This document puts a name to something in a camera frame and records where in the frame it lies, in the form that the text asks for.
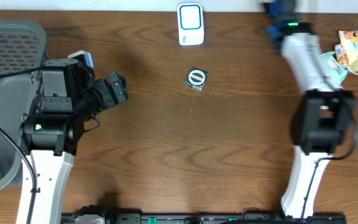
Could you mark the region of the dark green round-logo packet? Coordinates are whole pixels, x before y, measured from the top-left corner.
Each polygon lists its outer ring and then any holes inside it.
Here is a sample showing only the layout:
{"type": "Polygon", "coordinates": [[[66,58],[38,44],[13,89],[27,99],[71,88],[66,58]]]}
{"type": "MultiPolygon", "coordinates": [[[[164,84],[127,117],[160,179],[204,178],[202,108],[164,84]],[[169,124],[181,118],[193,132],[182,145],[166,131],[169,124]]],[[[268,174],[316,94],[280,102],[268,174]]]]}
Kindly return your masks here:
{"type": "Polygon", "coordinates": [[[192,89],[202,91],[208,77],[209,73],[207,71],[191,67],[185,80],[185,85],[192,89]]]}

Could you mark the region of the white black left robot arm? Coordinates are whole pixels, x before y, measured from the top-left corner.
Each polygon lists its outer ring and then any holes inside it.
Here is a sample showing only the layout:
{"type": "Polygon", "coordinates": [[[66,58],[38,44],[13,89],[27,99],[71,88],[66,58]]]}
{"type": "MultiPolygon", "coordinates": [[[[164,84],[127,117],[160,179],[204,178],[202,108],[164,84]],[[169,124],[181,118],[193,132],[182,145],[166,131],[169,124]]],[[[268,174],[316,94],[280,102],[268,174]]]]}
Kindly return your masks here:
{"type": "Polygon", "coordinates": [[[23,170],[17,223],[60,223],[67,180],[85,123],[127,101],[126,79],[96,79],[80,57],[47,60],[41,94],[20,126],[29,170],[23,170]]]}

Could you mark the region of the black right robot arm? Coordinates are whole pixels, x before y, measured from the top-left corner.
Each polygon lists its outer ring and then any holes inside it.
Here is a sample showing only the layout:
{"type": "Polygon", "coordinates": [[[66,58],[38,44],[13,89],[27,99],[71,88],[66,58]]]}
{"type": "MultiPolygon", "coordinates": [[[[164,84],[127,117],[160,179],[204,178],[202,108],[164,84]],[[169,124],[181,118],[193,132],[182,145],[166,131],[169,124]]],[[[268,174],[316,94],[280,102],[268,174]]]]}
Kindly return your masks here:
{"type": "Polygon", "coordinates": [[[294,0],[263,3],[271,20],[269,36],[290,66],[301,101],[290,123],[294,161],[281,199],[284,217],[307,222],[314,216],[314,200],[331,161],[347,159],[358,145],[354,117],[356,98],[329,75],[321,58],[319,37],[301,20],[294,0]]]}

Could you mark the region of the orange tissue packet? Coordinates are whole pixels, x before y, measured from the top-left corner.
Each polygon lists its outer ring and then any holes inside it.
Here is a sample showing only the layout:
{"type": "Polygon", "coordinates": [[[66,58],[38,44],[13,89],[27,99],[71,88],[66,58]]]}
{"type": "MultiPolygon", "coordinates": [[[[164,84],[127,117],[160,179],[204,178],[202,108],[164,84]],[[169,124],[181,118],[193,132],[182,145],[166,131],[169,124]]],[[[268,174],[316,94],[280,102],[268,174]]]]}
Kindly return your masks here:
{"type": "Polygon", "coordinates": [[[347,57],[346,51],[344,50],[342,44],[337,44],[335,46],[335,54],[338,64],[340,64],[342,68],[345,69],[349,68],[349,59],[347,57]]]}

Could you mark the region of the teal snack packet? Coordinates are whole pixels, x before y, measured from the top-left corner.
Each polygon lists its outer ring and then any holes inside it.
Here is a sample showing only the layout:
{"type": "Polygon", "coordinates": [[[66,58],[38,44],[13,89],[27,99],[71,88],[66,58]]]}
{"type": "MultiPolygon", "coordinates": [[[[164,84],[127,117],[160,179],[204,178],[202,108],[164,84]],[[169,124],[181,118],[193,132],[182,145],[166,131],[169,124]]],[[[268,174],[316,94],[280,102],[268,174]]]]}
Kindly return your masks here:
{"type": "Polygon", "coordinates": [[[328,77],[334,82],[336,86],[340,86],[346,79],[348,71],[342,68],[334,57],[334,52],[326,52],[321,54],[320,59],[323,61],[325,70],[328,73],[328,77]]]}

